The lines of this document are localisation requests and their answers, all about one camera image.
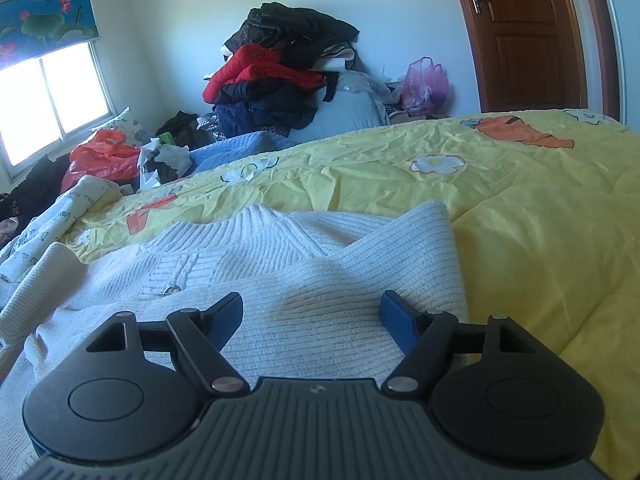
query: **yellow comforter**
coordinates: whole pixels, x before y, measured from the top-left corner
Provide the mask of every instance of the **yellow comforter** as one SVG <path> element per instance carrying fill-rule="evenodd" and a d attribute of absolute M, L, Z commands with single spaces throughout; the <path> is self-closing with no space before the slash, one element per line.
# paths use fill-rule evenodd
<path fill-rule="evenodd" d="M 94 205 L 83 261 L 246 205 L 398 216 L 442 200 L 473 322 L 508 314 L 602 394 L 594 462 L 640 471 L 640 137 L 578 110 L 419 121 L 249 157 Z"/>

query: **door handle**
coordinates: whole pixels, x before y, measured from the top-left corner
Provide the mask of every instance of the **door handle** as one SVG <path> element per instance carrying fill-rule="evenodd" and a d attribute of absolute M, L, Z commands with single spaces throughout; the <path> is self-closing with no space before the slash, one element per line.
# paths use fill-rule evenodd
<path fill-rule="evenodd" d="M 482 5 L 481 2 L 489 2 L 490 0 L 471 0 L 474 3 L 474 9 L 476 10 L 476 14 L 482 14 Z"/>

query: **metal screw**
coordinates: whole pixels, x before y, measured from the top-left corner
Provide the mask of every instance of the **metal screw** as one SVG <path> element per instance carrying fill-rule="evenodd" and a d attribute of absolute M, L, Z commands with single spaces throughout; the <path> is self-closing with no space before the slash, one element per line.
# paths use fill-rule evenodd
<path fill-rule="evenodd" d="M 244 381 L 237 377 L 218 377 L 211 387 L 221 394 L 234 394 L 244 388 Z"/>
<path fill-rule="evenodd" d="M 397 392 L 399 394 L 407 394 L 409 392 L 414 392 L 418 389 L 418 381 L 416 381 L 412 377 L 394 377 L 387 384 L 386 387 L 389 388 L 392 392 Z"/>

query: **black cloth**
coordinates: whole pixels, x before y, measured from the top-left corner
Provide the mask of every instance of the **black cloth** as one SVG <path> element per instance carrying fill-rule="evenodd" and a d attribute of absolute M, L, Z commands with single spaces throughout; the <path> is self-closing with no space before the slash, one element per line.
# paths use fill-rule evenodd
<path fill-rule="evenodd" d="M 338 78 L 340 72 L 320 72 L 326 79 L 326 91 L 324 92 L 324 99 L 322 102 L 330 103 L 334 100 L 335 92 L 338 89 Z"/>
<path fill-rule="evenodd" d="M 255 101 L 275 92 L 285 84 L 291 85 L 288 81 L 277 77 L 229 83 L 222 85 L 214 104 L 229 105 L 240 101 Z"/>
<path fill-rule="evenodd" d="M 257 43 L 280 52 L 280 62 L 296 70 L 309 69 L 322 51 L 343 41 L 354 41 L 358 29 L 328 14 L 278 2 L 251 9 L 242 27 L 225 46 L 232 52 L 245 43 Z"/>
<path fill-rule="evenodd" d="M 11 193 L 0 198 L 0 221 L 16 217 L 18 227 L 14 235 L 19 235 L 31 219 L 44 213 L 56 201 L 68 168 L 68 153 L 54 162 L 43 156 Z"/>
<path fill-rule="evenodd" d="M 257 132 L 278 124 L 299 130 L 314 120 L 316 111 L 306 104 L 306 95 L 286 81 L 276 91 L 254 101 L 214 107 L 218 126 L 226 138 Z"/>
<path fill-rule="evenodd" d="M 271 124 L 270 126 L 262 126 L 260 129 L 266 132 L 271 132 L 272 134 L 278 134 L 283 137 L 288 137 L 290 131 L 290 128 L 288 126 L 280 123 Z M 218 142 L 219 140 L 226 139 L 226 135 L 220 128 L 218 116 L 215 113 L 198 117 L 198 131 L 209 137 L 210 144 Z"/>
<path fill-rule="evenodd" d="M 213 111 L 218 117 L 220 132 L 227 139 L 260 129 L 255 123 L 254 115 L 244 101 L 228 105 L 215 105 Z"/>
<path fill-rule="evenodd" d="M 276 125 L 300 130 L 314 120 L 317 111 L 306 103 L 305 92 L 277 78 L 224 85 L 220 95 L 223 103 L 215 105 L 214 112 L 226 138 Z"/>
<path fill-rule="evenodd" d="M 178 173 L 174 168 L 169 166 L 165 162 L 156 161 L 156 156 L 160 155 L 160 150 L 153 150 L 151 152 L 151 160 L 145 162 L 145 173 L 158 172 L 158 179 L 160 184 L 167 184 L 178 180 Z"/>
<path fill-rule="evenodd" d="M 202 148 L 211 143 L 210 137 L 198 130 L 198 115 L 186 114 L 179 111 L 175 117 L 165 122 L 156 132 L 156 137 L 169 132 L 172 134 L 176 146 L 188 146 L 190 150 Z"/>

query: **pile of clothes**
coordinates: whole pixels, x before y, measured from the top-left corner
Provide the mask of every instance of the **pile of clothes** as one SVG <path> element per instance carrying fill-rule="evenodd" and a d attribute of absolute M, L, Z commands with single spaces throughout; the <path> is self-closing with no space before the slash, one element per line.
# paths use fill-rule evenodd
<path fill-rule="evenodd" d="M 316 114 L 308 97 L 328 86 L 325 100 L 332 99 L 334 70 L 353 65 L 357 35 L 349 23 L 313 9 L 279 3 L 252 9 L 225 42 L 226 64 L 202 93 L 213 113 L 199 121 L 215 139 L 261 130 L 286 136 L 291 128 L 305 128 Z"/>

